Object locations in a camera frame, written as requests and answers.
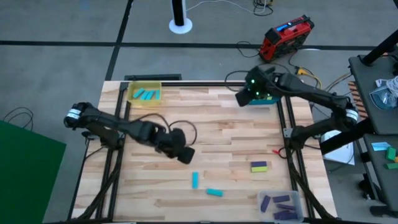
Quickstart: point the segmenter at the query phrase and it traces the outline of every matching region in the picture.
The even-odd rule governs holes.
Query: black cylinder
[[[365,65],[372,64],[376,59],[378,59],[382,54],[390,52],[394,49],[395,44],[398,43],[398,30],[393,32],[386,40],[381,42],[375,49],[362,58],[362,63]]]
[[[176,26],[184,26],[184,11],[182,1],[183,0],[172,0],[173,17]]]

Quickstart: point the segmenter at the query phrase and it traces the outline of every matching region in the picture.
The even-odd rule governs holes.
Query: metal bracket
[[[284,128],[284,136],[285,138],[292,137],[293,128]]]

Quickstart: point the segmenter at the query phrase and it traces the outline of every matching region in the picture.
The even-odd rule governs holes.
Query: plastic bag
[[[390,110],[397,107],[397,97],[386,85],[376,88],[370,95],[374,105],[381,110]]]

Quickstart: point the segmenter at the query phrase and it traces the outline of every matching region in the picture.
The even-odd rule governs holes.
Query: black table
[[[377,180],[380,183],[382,195],[379,195],[381,201],[387,206],[371,207],[374,215],[388,214],[392,216],[398,215],[398,169],[389,170],[386,168],[387,163],[394,163],[386,159],[386,151],[375,151],[372,142],[388,142],[392,147],[398,149],[397,136],[381,136],[377,134],[365,134],[363,136],[367,152],[362,153],[363,162],[371,162]]]
[[[363,105],[377,134],[398,134],[398,109],[380,110],[369,95],[377,86],[377,79],[394,78],[392,72],[395,60],[390,57],[381,57],[373,62],[372,66],[365,66],[359,57],[349,58],[351,73],[355,77],[358,92],[361,95]]]
[[[391,146],[398,148],[398,109],[380,110],[377,108],[369,93],[377,86],[377,79],[394,78],[395,60],[390,57],[380,57],[371,66],[364,65],[359,57],[351,57],[349,64],[351,73],[355,77],[358,92],[361,95],[363,105],[368,118],[360,122],[359,127],[352,130],[355,138],[363,136],[367,152],[361,152],[364,163],[371,162],[380,183],[380,190],[374,185],[369,167],[365,166],[366,173],[360,187],[369,193],[372,199],[384,202],[386,206],[371,207],[373,215],[388,214],[398,217],[398,170],[388,170],[385,151],[374,151],[372,142],[388,142]]]

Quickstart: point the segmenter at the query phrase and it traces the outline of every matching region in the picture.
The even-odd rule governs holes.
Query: clear plastic tray
[[[263,212],[261,212],[261,204],[266,195],[269,196],[271,198],[271,200],[268,204],[266,212],[263,213]],[[278,197],[278,196],[283,196],[283,195],[288,195],[290,197],[290,200],[288,202],[274,203],[274,201],[272,199],[273,197]],[[283,208],[277,208],[276,207],[277,204],[294,206],[295,213],[297,214],[298,219],[276,220],[274,218],[274,213],[286,210]],[[289,223],[301,223],[304,220],[303,210],[301,208],[301,202],[300,202],[300,195],[297,191],[294,191],[294,190],[262,190],[257,194],[257,208],[259,211],[259,219],[262,222],[274,222],[274,223],[289,224]]]

